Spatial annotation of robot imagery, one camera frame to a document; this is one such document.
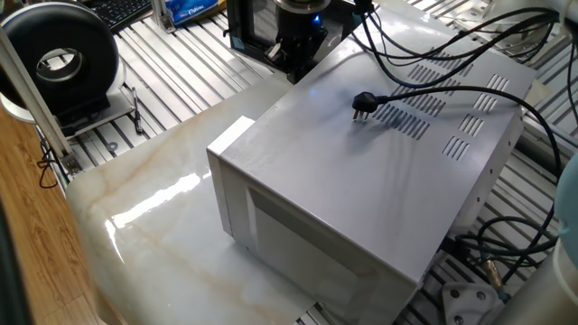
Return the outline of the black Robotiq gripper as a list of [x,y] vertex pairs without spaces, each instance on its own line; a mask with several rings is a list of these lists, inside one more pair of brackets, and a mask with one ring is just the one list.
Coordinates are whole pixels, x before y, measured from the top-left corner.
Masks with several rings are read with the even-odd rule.
[[297,14],[289,11],[277,11],[275,14],[277,34],[276,44],[266,50],[269,61],[287,60],[287,79],[296,84],[309,73],[319,62],[316,56],[319,49],[292,49],[286,55],[283,42],[312,42],[321,44],[328,31],[323,27],[319,13]]

